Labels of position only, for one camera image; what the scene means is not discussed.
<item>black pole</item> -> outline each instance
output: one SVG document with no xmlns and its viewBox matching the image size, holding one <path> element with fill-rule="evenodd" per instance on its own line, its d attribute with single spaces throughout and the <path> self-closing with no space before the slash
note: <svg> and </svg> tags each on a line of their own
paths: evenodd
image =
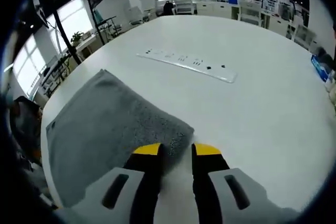
<svg viewBox="0 0 336 224">
<path fill-rule="evenodd" d="M 93 22 L 94 22 L 94 24 L 95 24 L 94 26 L 96 27 L 96 30 L 97 30 L 97 32 L 98 32 L 99 38 L 100 38 L 100 40 L 101 40 L 101 43 L 102 43 L 103 46 L 104 46 L 104 45 L 105 45 L 105 42 L 104 42 L 103 37 L 101 36 L 100 30 L 99 30 L 99 28 L 98 28 L 98 24 L 97 24 L 97 21 L 96 21 L 96 17 L 94 16 L 94 12 L 93 12 L 93 9 L 92 9 L 91 1 L 88 0 L 88 2 L 89 2 L 89 7 L 90 7 L 90 11 L 91 11 L 92 19 L 93 19 Z"/>
<path fill-rule="evenodd" d="M 61 33 L 61 36 L 65 42 L 65 45 L 67 45 L 67 48 L 69 49 L 69 53 L 73 56 L 73 58 L 75 59 L 75 62 L 77 64 L 81 64 L 82 62 L 80 61 L 80 59 L 78 58 L 77 54 L 76 54 L 76 49 L 75 47 L 73 47 L 68 38 L 67 38 L 67 35 L 65 34 L 64 32 L 64 29 L 62 27 L 62 24 L 61 24 L 61 21 L 59 20 L 59 16 L 58 16 L 58 13 L 57 13 L 57 10 L 54 10 L 53 11 L 53 15 L 55 17 L 55 21 L 56 21 L 56 24 L 57 24 L 57 28 L 59 29 L 59 32 Z"/>
</svg>

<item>potted plant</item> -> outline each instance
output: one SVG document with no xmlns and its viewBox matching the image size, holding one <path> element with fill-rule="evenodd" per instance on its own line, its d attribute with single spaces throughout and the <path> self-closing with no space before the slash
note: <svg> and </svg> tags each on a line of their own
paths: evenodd
<svg viewBox="0 0 336 224">
<path fill-rule="evenodd" d="M 73 34 L 71 38 L 71 43 L 74 47 L 77 47 L 79 45 L 82 36 L 83 36 L 83 33 L 79 31 Z"/>
</svg>

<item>window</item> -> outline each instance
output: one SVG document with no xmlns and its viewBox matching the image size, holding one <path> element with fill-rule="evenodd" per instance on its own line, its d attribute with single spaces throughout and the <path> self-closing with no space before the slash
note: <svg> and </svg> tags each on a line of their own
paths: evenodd
<svg viewBox="0 0 336 224">
<path fill-rule="evenodd" d="M 73 0 L 62 6 L 57 13 L 69 41 L 74 33 L 78 31 L 86 33 L 92 29 L 92 24 L 87 11 L 85 10 L 83 0 Z M 47 20 L 52 26 L 56 27 L 56 21 L 53 15 L 48 17 Z M 57 46 L 56 31 L 51 26 L 49 26 L 49 34 L 56 51 L 59 51 Z M 65 50 L 67 46 L 60 33 L 58 33 L 58 40 L 61 51 Z"/>
<path fill-rule="evenodd" d="M 34 36 L 31 35 L 18 53 L 13 65 L 15 78 L 27 96 L 32 92 L 45 68 L 46 62 L 36 46 Z"/>
</svg>

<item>white power strip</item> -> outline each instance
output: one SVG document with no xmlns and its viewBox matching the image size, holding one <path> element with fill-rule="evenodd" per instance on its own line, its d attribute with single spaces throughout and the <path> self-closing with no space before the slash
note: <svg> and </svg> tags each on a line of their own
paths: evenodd
<svg viewBox="0 0 336 224">
<path fill-rule="evenodd" d="M 197 56 L 176 54 L 156 49 L 149 49 L 137 54 L 137 56 L 190 69 L 228 83 L 234 83 L 237 78 L 237 73 L 228 69 L 225 65 L 216 65 Z"/>
</svg>

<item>gray towel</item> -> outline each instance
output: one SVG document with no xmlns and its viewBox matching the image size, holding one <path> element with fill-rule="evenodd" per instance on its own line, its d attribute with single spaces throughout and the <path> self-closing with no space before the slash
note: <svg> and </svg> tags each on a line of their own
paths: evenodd
<svg viewBox="0 0 336 224">
<path fill-rule="evenodd" d="M 167 147 L 166 169 L 181 158 L 194 129 L 100 70 L 47 126 L 51 174 L 64 207 L 139 146 Z"/>
</svg>

